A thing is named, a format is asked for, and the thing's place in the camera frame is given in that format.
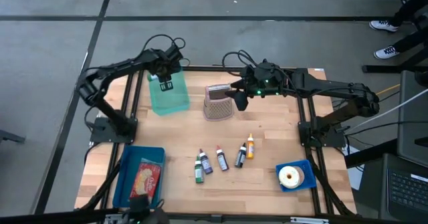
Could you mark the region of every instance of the shoe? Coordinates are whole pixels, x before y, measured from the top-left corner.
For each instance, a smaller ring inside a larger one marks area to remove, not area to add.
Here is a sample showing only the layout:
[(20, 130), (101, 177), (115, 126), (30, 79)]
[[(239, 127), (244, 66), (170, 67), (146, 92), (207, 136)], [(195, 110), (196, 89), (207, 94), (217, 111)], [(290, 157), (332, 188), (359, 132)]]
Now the shoe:
[(386, 60), (399, 54), (400, 53), (395, 50), (393, 46), (386, 47), (373, 53), (374, 57), (380, 60)]
[(388, 21), (371, 21), (368, 25), (374, 30), (385, 30), (390, 33), (396, 32), (399, 28), (390, 25)]

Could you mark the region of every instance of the red package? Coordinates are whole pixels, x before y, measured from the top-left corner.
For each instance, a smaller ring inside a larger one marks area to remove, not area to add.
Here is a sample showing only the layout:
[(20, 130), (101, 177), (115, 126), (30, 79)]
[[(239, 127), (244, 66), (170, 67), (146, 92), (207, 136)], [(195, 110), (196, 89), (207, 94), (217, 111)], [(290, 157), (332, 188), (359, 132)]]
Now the red package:
[(148, 201), (152, 203), (156, 186), (158, 185), (161, 167), (157, 164), (140, 163), (140, 167), (135, 176), (134, 185), (131, 190), (131, 197), (147, 194)]

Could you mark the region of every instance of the blue plate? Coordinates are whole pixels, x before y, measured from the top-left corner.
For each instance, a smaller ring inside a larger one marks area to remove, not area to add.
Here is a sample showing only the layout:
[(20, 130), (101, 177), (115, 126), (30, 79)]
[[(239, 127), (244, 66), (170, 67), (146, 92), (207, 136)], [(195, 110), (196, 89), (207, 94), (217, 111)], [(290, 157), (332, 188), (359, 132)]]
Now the blue plate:
[(165, 149), (161, 147), (125, 146), (120, 163), (120, 172), (116, 190), (114, 191), (113, 207), (129, 207), (129, 196), (141, 158), (157, 162), (160, 167), (160, 177), (150, 208), (156, 207), (161, 199), (162, 178), (165, 171)]
[(277, 164), (275, 166), (276, 176), (279, 175), (280, 170), (282, 169), (282, 167), (285, 167), (285, 166), (298, 166), (298, 167), (300, 167), (302, 169), (303, 173), (305, 174), (305, 179), (303, 180), (303, 183), (300, 184), (300, 186), (298, 186), (294, 189), (289, 189), (289, 188), (281, 185), (281, 183), (280, 183), (282, 192), (297, 191), (297, 190), (316, 187), (315, 175), (312, 172), (312, 167), (310, 166), (309, 160), (299, 160), (299, 161), (285, 163), (285, 164)]

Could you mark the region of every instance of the wooden tabletop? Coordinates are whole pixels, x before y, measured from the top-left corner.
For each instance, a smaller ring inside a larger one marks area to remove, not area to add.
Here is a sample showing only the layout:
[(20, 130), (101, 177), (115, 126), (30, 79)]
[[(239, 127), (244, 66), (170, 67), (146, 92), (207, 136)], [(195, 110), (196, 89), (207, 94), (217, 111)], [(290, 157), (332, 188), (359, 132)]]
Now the wooden tabletop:
[[(324, 70), (310, 69), (309, 73), (318, 79), (326, 79)], [(185, 78), (191, 100), (188, 111), (156, 115), (150, 105), (146, 77), (140, 93), (134, 145), (165, 149), (163, 209), (169, 213), (313, 215), (310, 190), (283, 193), (275, 174), (277, 164), (305, 159), (297, 129), (300, 119), (296, 99), (281, 96), (250, 99), (245, 112), (238, 112), (234, 107), (232, 118), (209, 122), (202, 113), (205, 86), (234, 82), (237, 77), (226, 72), (185, 72)], [(115, 108), (122, 103), (125, 85), (126, 78), (117, 79), (110, 85), (105, 99)], [(332, 111), (329, 97), (314, 96), (314, 103), (318, 116)], [(247, 160), (242, 169), (237, 169), (233, 163), (249, 133), (253, 133), (255, 140), (255, 157)], [(217, 145), (222, 147), (231, 166), (228, 171), (222, 172), (219, 168), (215, 154)], [(199, 148), (207, 153), (214, 169), (214, 173), (205, 175), (203, 184), (196, 184), (194, 177)], [(111, 149), (112, 144), (101, 144), (88, 155), (76, 207), (85, 205), (103, 183)], [(346, 206), (356, 212), (343, 156), (333, 148), (323, 150), (330, 185)], [(324, 193), (320, 183), (317, 185), (322, 212), (326, 212)], [(110, 206), (115, 186), (113, 183), (110, 189)]]

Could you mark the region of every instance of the roll of tape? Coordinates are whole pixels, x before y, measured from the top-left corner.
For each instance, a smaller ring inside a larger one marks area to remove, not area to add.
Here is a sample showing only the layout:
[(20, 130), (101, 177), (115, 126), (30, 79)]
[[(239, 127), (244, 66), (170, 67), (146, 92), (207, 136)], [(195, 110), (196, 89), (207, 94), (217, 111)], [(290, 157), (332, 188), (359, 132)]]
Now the roll of tape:
[(300, 186), (305, 179), (305, 174), (298, 166), (285, 166), (278, 175), (281, 185), (294, 189)]

